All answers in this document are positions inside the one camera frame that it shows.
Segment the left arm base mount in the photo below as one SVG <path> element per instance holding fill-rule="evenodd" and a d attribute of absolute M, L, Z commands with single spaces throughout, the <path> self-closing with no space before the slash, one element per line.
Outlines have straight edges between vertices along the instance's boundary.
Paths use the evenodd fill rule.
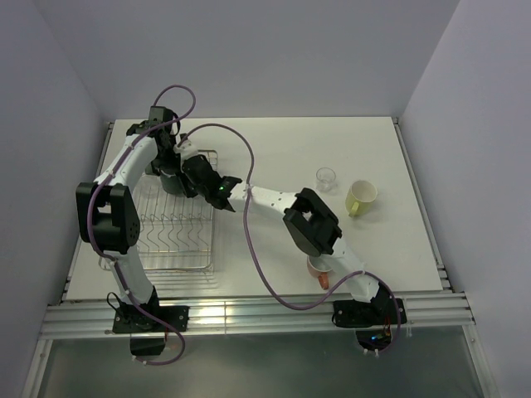
<path fill-rule="evenodd" d="M 188 325 L 188 306 L 159 306 L 154 317 L 184 332 Z M 113 334 L 129 335 L 129 349 L 136 357 L 156 357 L 166 347 L 170 329 L 142 314 L 135 306 L 121 303 L 115 310 Z"/>

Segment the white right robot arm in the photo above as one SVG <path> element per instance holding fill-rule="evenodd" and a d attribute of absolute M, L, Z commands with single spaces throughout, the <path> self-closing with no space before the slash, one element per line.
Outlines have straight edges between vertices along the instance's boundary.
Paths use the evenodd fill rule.
<path fill-rule="evenodd" d="M 377 323 L 387 314 L 387 301 L 398 308 L 392 290 L 375 274 L 365 270 L 363 262 L 344 239 L 338 217 L 315 191 L 305 187 L 300 192 L 278 192 L 253 186 L 248 180 L 237 177 L 222 177 L 202 155 L 183 161 L 182 173 L 192 190 L 214 208 L 242 214 L 244 236 L 258 275 L 271 296 L 284 307 L 310 310 L 345 284 L 352 299 L 359 303 L 361 318 L 368 323 Z M 251 211 L 282 221 L 300 251 L 339 274 L 341 279 L 315 303 L 295 305 L 285 301 L 274 291 L 261 269 L 251 241 L 248 222 Z"/>

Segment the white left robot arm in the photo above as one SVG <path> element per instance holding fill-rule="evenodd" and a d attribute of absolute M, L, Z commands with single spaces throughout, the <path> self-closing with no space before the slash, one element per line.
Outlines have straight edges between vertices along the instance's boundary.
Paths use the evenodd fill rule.
<path fill-rule="evenodd" d="M 180 171 L 174 124 L 180 122 L 171 109 L 151 107 L 145 121 L 129 128 L 123 147 L 105 171 L 76 188 L 81 239 L 110 262 L 120 299 L 132 304 L 129 298 L 134 297 L 138 305 L 131 319 L 143 331 L 158 327 L 162 311 L 149 303 L 154 286 L 137 250 L 141 225 L 132 193 L 145 172 L 173 176 Z"/>

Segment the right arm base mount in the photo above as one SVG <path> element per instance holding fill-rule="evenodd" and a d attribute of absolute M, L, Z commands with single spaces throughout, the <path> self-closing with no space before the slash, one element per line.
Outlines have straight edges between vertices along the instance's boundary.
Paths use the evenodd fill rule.
<path fill-rule="evenodd" d="M 363 349 L 385 350 L 393 341 L 392 327 L 407 322 L 403 301 L 385 298 L 381 303 L 361 303 L 354 300 L 333 301 L 331 321 L 337 328 L 356 330 L 356 338 Z"/>

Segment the dark green ceramic mug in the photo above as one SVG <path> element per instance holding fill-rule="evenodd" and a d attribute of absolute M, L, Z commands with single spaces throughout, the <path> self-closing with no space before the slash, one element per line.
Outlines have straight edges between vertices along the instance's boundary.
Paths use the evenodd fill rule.
<path fill-rule="evenodd" d="M 182 197 L 184 195 L 183 184 L 178 172 L 167 172 L 161 170 L 159 172 L 159 179 L 163 190 L 167 194 L 174 195 L 176 197 Z"/>

